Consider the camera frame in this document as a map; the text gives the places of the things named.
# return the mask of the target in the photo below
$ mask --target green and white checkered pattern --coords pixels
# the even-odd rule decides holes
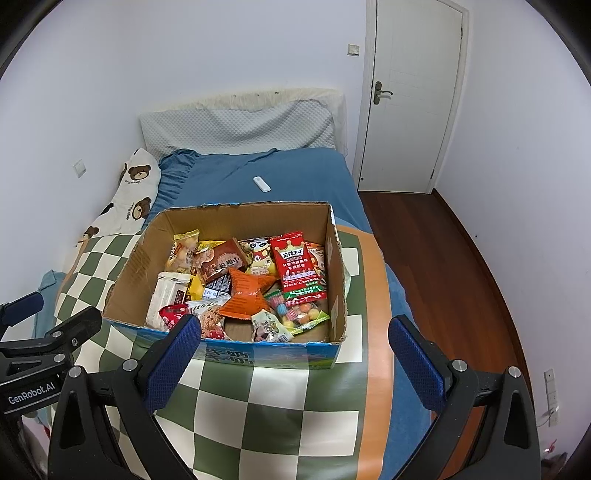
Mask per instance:
[[[59,320],[89,304],[104,305],[106,291],[137,238],[91,240],[76,278],[60,296]],[[339,232],[339,238],[352,279],[347,338],[332,369],[192,359],[166,408],[157,412],[163,431],[197,478],[356,478],[368,371],[365,283],[357,237]],[[76,352],[76,363],[89,372],[107,371],[124,359],[140,359],[147,348],[129,330],[103,322],[101,331]],[[129,467],[148,478],[117,409],[108,407],[108,413]]]

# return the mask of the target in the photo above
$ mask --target bear print pillow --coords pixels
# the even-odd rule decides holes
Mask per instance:
[[[88,227],[82,240],[139,232],[156,199],[159,183],[160,168],[156,159],[143,148],[136,150],[121,171],[113,200]]]

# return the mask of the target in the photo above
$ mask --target snack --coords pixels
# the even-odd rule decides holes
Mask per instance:
[[[230,300],[230,295],[222,295],[213,300],[189,301],[189,312],[201,322],[201,338],[229,340],[223,331],[224,315],[220,309]]]
[[[216,278],[214,281],[205,285],[203,290],[203,299],[214,299],[220,295],[230,295],[232,289],[232,278],[229,273]]]
[[[167,272],[190,273],[198,240],[199,230],[175,235],[165,270]]]
[[[330,317],[324,312],[326,301],[300,303],[291,307],[285,303],[281,290],[273,290],[265,295],[265,300],[281,317],[281,323],[292,335],[298,335],[314,328]]]
[[[266,238],[254,238],[240,242],[240,246],[245,253],[251,256],[252,263],[246,273],[253,275],[273,275],[278,278],[277,266],[271,255],[271,245]]]
[[[286,343],[293,338],[277,317],[266,310],[252,316],[252,330],[253,342]]]
[[[158,312],[166,305],[182,303],[190,280],[191,275],[186,273],[162,272],[158,274],[156,288],[146,315],[146,325],[149,328],[168,332]]]
[[[186,303],[179,303],[177,305],[168,305],[166,307],[162,307],[158,314],[164,321],[164,324],[169,330],[172,330],[173,327],[178,323],[178,321],[183,317],[183,315],[187,315],[189,313],[189,305]]]
[[[326,266],[324,264],[324,247],[320,244],[313,244],[312,242],[306,242],[308,252],[310,252],[310,259],[314,264],[314,270],[316,275],[320,279],[320,285],[326,290]]]
[[[224,317],[219,315],[217,311],[229,298],[230,296],[226,295],[225,298],[219,298],[216,301],[188,301],[187,303],[169,305],[161,308],[158,313],[169,329],[172,329],[183,315],[193,314],[201,323],[201,338],[224,340],[228,338],[223,331]]]
[[[203,298],[204,290],[205,287],[203,286],[203,283],[201,283],[201,278],[199,275],[192,275],[191,283],[189,284],[189,289],[187,290],[186,300],[201,300]]]
[[[287,306],[326,298],[302,232],[272,238],[271,246]]]
[[[204,240],[199,242],[195,255],[193,257],[193,268],[191,274],[196,275],[197,269],[201,267],[205,262],[209,262],[213,259],[213,249],[218,245],[221,245],[224,241],[218,240]]]
[[[241,320],[250,320],[267,307],[263,291],[275,283],[270,275],[250,275],[230,267],[232,298],[220,309],[220,314]]]
[[[228,273],[230,267],[241,268],[246,265],[246,255],[235,238],[213,247],[211,256],[199,268],[206,284]]]

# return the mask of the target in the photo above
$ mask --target white remote control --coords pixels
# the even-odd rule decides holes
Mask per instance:
[[[270,192],[271,191],[271,187],[269,187],[269,185],[267,185],[267,182],[265,182],[265,180],[263,180],[262,178],[254,177],[253,181],[254,181],[254,183],[256,183],[256,186],[261,189],[262,192]]]

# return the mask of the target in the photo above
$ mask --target mattress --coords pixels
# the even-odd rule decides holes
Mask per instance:
[[[146,225],[171,207],[246,202],[328,202],[336,223],[371,233],[363,204],[343,155],[328,148],[269,150],[248,155],[200,155],[177,150],[160,161],[158,196]],[[253,177],[271,187],[262,192]],[[412,319],[402,285],[386,265],[392,315]],[[430,425],[401,365],[395,362],[392,414],[381,479],[393,478],[410,457]]]

